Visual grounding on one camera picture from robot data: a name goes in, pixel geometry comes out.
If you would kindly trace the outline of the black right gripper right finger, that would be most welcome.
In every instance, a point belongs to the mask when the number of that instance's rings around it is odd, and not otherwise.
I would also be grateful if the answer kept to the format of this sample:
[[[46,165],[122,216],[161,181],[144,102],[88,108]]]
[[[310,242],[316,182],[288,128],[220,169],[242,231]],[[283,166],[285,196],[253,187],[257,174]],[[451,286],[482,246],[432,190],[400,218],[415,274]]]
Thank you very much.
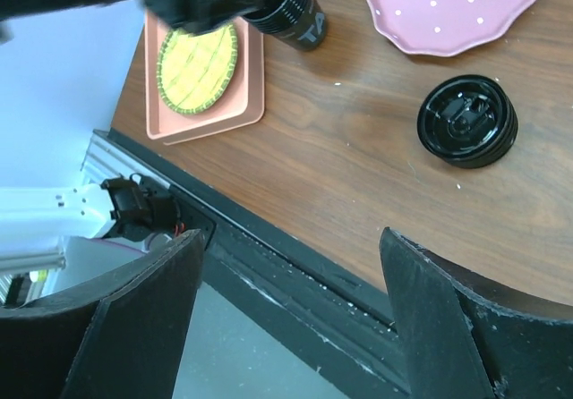
[[[390,307],[414,398],[570,398],[572,309],[497,283],[387,227]]]

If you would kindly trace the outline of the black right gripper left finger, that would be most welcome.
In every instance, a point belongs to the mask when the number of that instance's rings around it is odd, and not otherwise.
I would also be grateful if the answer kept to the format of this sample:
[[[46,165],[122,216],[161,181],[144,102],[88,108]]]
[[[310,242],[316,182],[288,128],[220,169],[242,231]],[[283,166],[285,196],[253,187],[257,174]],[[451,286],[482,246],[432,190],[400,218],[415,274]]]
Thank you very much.
[[[201,285],[200,231],[1,310],[3,398],[169,398]]]

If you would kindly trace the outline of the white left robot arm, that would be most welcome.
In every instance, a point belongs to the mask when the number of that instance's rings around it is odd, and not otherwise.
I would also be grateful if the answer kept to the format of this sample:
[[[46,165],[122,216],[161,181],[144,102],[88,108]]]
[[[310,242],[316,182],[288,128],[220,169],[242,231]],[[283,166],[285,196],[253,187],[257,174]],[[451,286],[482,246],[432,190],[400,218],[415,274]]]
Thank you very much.
[[[1,19],[107,5],[124,0],[1,0]],[[173,29],[213,31],[235,17],[261,8],[263,0],[142,0]],[[181,224],[178,203],[168,191],[155,193],[131,178],[106,179],[75,188],[3,188],[1,240],[26,235],[84,238],[124,237],[133,242],[150,233],[171,233]]]

